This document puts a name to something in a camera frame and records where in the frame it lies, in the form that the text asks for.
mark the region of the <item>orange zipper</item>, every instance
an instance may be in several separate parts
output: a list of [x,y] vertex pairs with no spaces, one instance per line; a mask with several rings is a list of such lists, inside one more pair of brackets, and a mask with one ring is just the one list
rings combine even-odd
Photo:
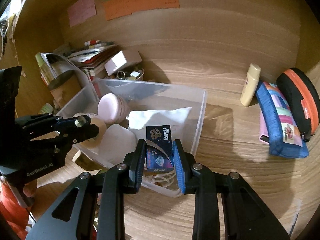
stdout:
[[318,116],[316,103],[310,91],[308,90],[306,84],[292,69],[287,69],[286,71],[284,71],[284,74],[286,74],[291,79],[291,81],[295,84],[295,86],[300,91],[303,99],[305,99],[305,103],[307,104],[307,108],[310,114],[311,134],[313,135],[316,132],[316,128],[318,127],[318,124],[319,124],[319,116]]

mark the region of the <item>orange sleeve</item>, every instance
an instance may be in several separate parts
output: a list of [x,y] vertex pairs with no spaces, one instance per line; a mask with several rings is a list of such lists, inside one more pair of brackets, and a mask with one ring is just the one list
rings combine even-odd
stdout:
[[24,240],[28,233],[25,231],[25,228],[29,221],[29,213],[18,204],[18,201],[7,185],[1,184],[1,188],[0,212],[19,238]]

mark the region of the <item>pencil case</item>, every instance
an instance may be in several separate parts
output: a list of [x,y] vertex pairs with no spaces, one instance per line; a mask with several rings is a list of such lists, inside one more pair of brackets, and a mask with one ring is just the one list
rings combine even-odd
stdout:
[[259,81],[258,99],[267,133],[260,140],[269,143],[269,153],[284,158],[305,158],[309,155],[306,143],[284,96],[274,84]]
[[320,100],[311,80],[297,68],[284,71],[276,85],[287,99],[301,138],[308,142],[319,125]]

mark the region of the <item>clear plastic container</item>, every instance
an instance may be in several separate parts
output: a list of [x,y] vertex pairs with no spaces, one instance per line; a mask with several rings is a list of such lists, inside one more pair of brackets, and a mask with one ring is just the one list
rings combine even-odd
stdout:
[[[153,82],[95,79],[69,101],[59,111],[58,116],[70,118],[79,112],[97,114],[99,100],[107,93],[121,96],[126,100],[131,111],[175,110],[191,107],[192,109],[183,129],[182,145],[186,152],[196,155],[207,97],[204,89]],[[125,120],[121,125],[128,128],[128,121]],[[80,145],[74,147],[94,159],[95,153],[92,151]],[[116,164],[110,163],[107,168],[111,168]],[[143,178],[142,185],[170,197],[181,195],[176,181],[168,188],[164,188]]]

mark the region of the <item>max box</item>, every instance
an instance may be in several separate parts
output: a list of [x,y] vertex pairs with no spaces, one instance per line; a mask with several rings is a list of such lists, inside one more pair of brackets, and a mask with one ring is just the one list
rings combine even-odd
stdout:
[[173,171],[170,125],[147,126],[147,171]]

